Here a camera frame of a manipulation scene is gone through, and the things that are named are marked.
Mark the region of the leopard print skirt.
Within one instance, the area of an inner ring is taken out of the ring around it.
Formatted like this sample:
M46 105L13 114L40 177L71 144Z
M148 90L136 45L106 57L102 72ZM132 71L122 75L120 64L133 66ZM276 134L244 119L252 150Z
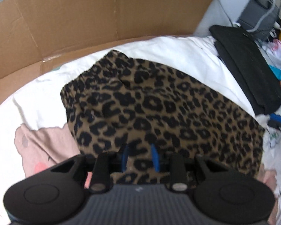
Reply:
M84 155L129 147L116 184L168 183L153 168L151 146L185 158L203 155L257 177L264 129L244 109L164 64L109 51L63 86L70 133Z

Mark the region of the folded black garment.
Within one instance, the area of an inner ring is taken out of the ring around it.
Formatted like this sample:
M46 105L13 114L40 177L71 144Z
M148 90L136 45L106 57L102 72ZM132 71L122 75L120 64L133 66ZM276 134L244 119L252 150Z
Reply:
M219 57L248 98L255 115L268 115L278 110L280 83L252 35L243 28L221 25L213 25L209 31Z

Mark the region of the white plastic shopping bag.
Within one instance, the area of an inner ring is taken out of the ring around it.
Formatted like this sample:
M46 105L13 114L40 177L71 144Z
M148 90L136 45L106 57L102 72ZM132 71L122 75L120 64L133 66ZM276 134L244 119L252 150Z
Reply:
M263 43L261 53L266 62L276 68L281 69L281 41L274 39L272 42Z

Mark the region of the cream bear print bedsheet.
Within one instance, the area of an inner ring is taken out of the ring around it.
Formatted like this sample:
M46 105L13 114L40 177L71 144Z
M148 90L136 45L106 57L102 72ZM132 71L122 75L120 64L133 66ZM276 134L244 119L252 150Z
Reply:
M148 59L174 67L228 97L248 113L248 99L218 58L211 37L158 37L120 45L129 57ZM78 153L66 125L60 98L62 87L106 54L102 50L73 60L27 83L0 105L0 224L10 220L3 205L14 183ZM271 224L281 224L281 132L266 127L261 181L277 198Z

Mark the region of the grey storage box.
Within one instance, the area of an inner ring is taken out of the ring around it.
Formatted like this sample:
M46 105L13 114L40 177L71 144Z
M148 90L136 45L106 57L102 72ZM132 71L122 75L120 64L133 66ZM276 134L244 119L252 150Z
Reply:
M238 23L257 39L265 41L278 20L279 11L276 0L249 0Z

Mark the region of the brown cardboard sheet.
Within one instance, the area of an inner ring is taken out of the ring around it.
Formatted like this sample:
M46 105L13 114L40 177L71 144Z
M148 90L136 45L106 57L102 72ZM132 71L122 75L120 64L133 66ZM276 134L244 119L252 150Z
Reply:
M189 35L212 0L4 0L0 104L63 62L111 46Z

